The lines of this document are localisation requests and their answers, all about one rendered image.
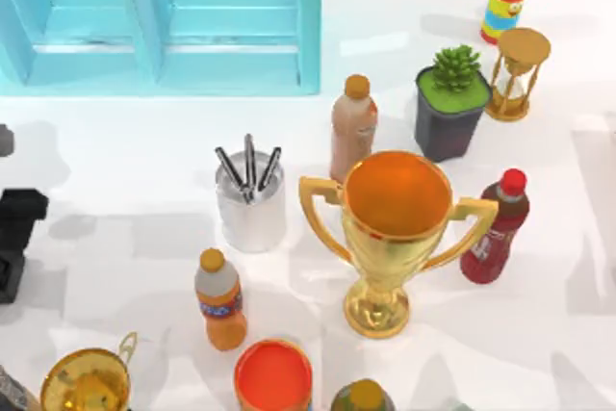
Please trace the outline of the black and silver pen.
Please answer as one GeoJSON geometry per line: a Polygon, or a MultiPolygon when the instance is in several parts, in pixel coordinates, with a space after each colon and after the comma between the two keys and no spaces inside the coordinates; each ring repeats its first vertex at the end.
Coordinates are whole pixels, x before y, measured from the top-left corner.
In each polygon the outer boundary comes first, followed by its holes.
{"type": "Polygon", "coordinates": [[[244,186],[242,177],[235,169],[235,166],[231,162],[225,150],[221,146],[218,146],[215,148],[215,153],[217,154],[220,164],[223,167],[223,170],[225,171],[226,175],[229,177],[234,188],[243,196],[244,202],[249,203],[250,194],[244,186]]]}
{"type": "Polygon", "coordinates": [[[250,204],[254,201],[256,187],[255,149],[251,134],[244,136],[244,200],[250,204]]]}
{"type": "Polygon", "coordinates": [[[265,169],[262,172],[258,183],[258,191],[262,192],[270,183],[271,178],[274,175],[275,170],[279,164],[282,148],[275,146],[269,156],[265,169]]]}

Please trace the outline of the pale brown bottle orange cap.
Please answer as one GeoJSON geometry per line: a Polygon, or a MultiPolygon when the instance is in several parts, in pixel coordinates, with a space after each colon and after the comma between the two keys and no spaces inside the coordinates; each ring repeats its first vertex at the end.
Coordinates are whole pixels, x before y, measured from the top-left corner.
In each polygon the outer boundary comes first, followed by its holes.
{"type": "Polygon", "coordinates": [[[372,153],[378,110],[366,76],[346,78],[344,93],[335,101],[331,118],[330,177],[344,183],[351,168],[372,153]]]}

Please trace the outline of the white pen holder cup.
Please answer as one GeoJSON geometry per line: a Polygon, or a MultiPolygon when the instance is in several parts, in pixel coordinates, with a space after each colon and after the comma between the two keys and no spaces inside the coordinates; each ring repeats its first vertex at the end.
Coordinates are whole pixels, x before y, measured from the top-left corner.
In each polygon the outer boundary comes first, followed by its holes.
{"type": "Polygon", "coordinates": [[[280,163],[271,170],[267,186],[259,191],[259,181],[267,170],[270,155],[255,152],[256,182],[250,203],[223,164],[216,171],[218,211],[227,242],[247,253],[274,249],[286,233],[285,173],[280,163]]]}

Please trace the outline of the large gold trophy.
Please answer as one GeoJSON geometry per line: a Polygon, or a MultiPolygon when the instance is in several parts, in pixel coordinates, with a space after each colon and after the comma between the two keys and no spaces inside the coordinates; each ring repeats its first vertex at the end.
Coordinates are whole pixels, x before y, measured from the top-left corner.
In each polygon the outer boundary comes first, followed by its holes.
{"type": "Polygon", "coordinates": [[[469,250],[499,211],[495,200],[454,200],[443,171],[400,150],[372,154],[343,183],[302,176],[298,194],[316,236],[358,271],[344,312],[357,333],[373,339],[393,337],[408,323],[404,283],[469,250]]]}

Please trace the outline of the dark grey plant pot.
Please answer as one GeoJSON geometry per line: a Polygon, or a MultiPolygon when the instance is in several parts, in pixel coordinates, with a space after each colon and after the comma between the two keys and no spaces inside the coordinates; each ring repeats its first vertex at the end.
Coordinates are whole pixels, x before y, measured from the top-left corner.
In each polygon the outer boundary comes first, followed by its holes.
{"type": "Polygon", "coordinates": [[[492,88],[480,72],[480,54],[466,44],[437,52],[416,77],[415,141],[434,163],[466,154],[492,88]]]}

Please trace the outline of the orange bottle grey label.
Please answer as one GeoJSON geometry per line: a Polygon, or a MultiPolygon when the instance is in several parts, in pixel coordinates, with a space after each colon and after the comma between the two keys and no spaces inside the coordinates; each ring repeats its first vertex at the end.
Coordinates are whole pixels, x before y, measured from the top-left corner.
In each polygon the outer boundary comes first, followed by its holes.
{"type": "Polygon", "coordinates": [[[201,253],[194,290],[210,343],[220,351],[238,347],[247,333],[242,286],[236,268],[219,249],[201,253]]]}

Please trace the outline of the light blue rack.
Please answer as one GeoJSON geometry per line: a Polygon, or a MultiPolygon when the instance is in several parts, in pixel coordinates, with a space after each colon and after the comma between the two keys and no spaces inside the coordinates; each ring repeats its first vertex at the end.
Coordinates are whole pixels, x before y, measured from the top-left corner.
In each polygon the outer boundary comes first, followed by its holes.
{"type": "Polygon", "coordinates": [[[299,95],[321,0],[0,0],[0,95],[299,95]]]}

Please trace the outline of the red bottle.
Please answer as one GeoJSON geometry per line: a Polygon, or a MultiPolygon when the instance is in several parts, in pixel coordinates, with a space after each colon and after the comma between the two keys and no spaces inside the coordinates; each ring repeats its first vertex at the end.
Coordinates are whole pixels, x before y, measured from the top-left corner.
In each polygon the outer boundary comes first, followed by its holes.
{"type": "Polygon", "coordinates": [[[476,284],[489,284],[501,274],[511,243],[529,213],[526,175],[517,168],[506,170],[500,181],[488,186],[481,199],[495,200],[499,210],[488,232],[460,258],[463,274],[476,284]]]}

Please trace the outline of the green and brown bottle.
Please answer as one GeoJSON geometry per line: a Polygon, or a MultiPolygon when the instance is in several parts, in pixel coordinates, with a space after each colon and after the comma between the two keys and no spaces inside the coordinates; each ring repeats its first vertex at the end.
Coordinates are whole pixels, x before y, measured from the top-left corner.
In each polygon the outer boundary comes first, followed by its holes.
{"type": "Polygon", "coordinates": [[[374,380],[364,378],[343,387],[330,411],[397,411],[391,397],[374,380]]]}

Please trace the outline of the gold hourglass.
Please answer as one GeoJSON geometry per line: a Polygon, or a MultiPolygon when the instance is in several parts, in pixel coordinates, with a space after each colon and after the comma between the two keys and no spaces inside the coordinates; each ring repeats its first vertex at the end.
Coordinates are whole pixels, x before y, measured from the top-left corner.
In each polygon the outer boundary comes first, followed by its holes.
{"type": "Polygon", "coordinates": [[[492,71],[492,99],[485,112],[493,119],[514,122],[526,116],[539,69],[551,53],[550,41],[530,28],[501,34],[499,55],[492,71]]]}

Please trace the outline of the stack of coloured rings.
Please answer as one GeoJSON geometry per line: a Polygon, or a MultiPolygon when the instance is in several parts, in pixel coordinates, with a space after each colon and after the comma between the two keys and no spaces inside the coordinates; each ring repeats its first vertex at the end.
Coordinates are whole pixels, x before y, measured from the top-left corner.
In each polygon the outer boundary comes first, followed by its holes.
{"type": "Polygon", "coordinates": [[[496,44],[504,31],[517,26],[525,0],[488,0],[481,25],[482,38],[496,44]]]}

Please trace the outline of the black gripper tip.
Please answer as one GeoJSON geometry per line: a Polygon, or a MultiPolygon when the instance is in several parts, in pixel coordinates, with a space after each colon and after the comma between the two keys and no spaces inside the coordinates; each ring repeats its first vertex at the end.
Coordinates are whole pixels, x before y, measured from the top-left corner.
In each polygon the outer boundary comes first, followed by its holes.
{"type": "Polygon", "coordinates": [[[0,196],[0,304],[15,301],[35,222],[44,220],[49,199],[36,189],[5,189],[0,196]]]}

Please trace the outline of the small gold trophy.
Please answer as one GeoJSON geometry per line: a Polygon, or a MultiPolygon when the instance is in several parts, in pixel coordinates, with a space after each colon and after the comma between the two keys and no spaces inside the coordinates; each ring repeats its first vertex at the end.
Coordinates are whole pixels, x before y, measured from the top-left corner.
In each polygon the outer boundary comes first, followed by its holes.
{"type": "Polygon", "coordinates": [[[130,411],[128,364],[137,344],[138,334],[133,331],[116,352],[93,347],[69,353],[43,381],[42,411],[130,411]]]}

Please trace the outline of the grey speckled object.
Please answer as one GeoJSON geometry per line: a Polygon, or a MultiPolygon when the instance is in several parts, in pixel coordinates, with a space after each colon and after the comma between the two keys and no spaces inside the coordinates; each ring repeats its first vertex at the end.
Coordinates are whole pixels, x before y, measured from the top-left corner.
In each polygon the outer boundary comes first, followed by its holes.
{"type": "Polygon", "coordinates": [[[39,400],[0,365],[0,411],[41,411],[39,400]]]}

